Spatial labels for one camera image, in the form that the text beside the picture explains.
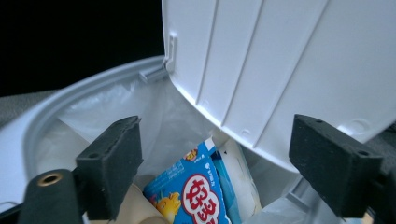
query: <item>white trash can lid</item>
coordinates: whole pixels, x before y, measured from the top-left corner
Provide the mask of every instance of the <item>white trash can lid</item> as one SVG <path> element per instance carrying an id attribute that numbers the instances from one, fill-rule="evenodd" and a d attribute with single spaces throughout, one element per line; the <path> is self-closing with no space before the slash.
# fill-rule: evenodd
<path id="1" fill-rule="evenodd" d="M 396 2 L 163 0 L 164 65 L 185 98 L 293 171 L 294 114 L 365 142 L 396 120 Z"/>

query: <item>trash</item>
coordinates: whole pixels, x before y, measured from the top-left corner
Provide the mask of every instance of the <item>trash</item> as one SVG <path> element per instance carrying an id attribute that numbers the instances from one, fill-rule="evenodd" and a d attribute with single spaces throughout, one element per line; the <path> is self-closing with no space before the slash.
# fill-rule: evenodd
<path id="1" fill-rule="evenodd" d="M 215 151 L 209 138 L 145 186 L 144 195 L 169 223 L 231 223 L 210 158 Z"/>

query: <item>cartoon character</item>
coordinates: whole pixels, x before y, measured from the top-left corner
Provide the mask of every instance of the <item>cartoon character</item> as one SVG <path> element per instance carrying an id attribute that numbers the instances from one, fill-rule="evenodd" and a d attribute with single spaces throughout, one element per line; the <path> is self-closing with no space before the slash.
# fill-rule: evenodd
<path id="1" fill-rule="evenodd" d="M 157 210 L 163 214 L 163 216 L 173 224 L 175 221 L 175 215 L 181 206 L 181 201 L 178 199 L 179 193 L 169 193 L 169 197 L 161 197 L 158 202 L 152 202 L 152 204 L 157 208 Z"/>
<path id="2" fill-rule="evenodd" d="M 191 150 L 189 153 L 187 153 L 183 158 L 186 161 L 194 161 L 195 158 L 197 158 L 197 154 L 198 154 L 198 149 L 195 148 Z"/>

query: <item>trash can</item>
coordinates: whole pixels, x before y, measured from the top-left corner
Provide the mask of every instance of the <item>trash can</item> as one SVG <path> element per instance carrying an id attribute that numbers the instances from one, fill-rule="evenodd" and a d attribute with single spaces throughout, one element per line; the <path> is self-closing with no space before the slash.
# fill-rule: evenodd
<path id="1" fill-rule="evenodd" d="M 158 175 L 220 128 L 244 146 L 264 207 L 300 181 L 288 156 L 294 114 L 361 142 L 396 120 L 393 7 L 163 1 L 164 57 L 84 79 L 1 130 L 0 203 L 21 203 L 29 179 L 73 169 L 110 123 L 137 115 L 140 175 Z M 310 214 L 311 223 L 332 218 L 341 222 L 324 202 Z"/>

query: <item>plastic bag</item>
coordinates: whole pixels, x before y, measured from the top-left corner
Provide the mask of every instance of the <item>plastic bag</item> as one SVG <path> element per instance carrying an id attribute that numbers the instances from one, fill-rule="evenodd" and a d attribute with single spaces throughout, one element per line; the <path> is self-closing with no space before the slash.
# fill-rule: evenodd
<path id="1" fill-rule="evenodd" d="M 176 90 L 169 77 L 146 84 L 136 75 L 66 108 L 36 149 L 38 172 L 73 169 L 74 158 L 111 123 L 134 115 L 142 119 L 144 162 L 138 176 L 158 175 L 209 137 L 214 128 Z"/>

